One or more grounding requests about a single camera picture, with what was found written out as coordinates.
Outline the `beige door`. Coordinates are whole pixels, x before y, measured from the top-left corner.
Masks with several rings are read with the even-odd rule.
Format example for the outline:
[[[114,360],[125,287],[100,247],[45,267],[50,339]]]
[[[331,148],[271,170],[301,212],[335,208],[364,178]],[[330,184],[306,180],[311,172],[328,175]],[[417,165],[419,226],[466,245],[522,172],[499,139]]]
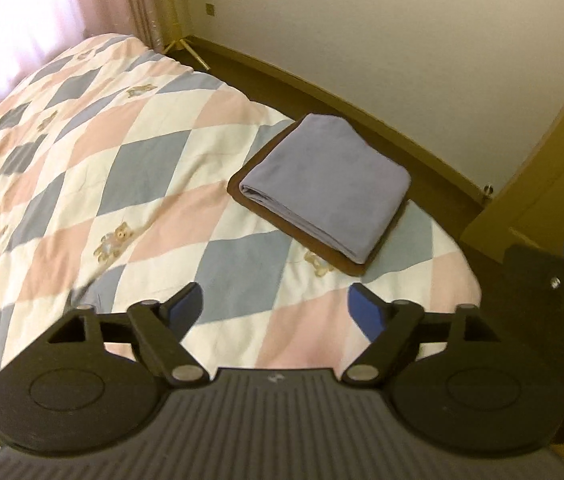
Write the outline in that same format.
[[[564,106],[514,177],[462,232],[460,241],[501,262],[524,244],[564,252]]]

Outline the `checkered quilt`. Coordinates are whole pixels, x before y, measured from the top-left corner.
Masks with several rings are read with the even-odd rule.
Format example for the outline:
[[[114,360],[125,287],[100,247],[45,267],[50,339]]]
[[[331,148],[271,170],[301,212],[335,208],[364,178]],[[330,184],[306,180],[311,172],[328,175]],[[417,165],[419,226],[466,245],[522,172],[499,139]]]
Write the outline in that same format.
[[[84,40],[0,103],[0,369],[67,310],[201,285],[207,368],[342,370],[350,276],[232,200],[289,119],[130,36]]]

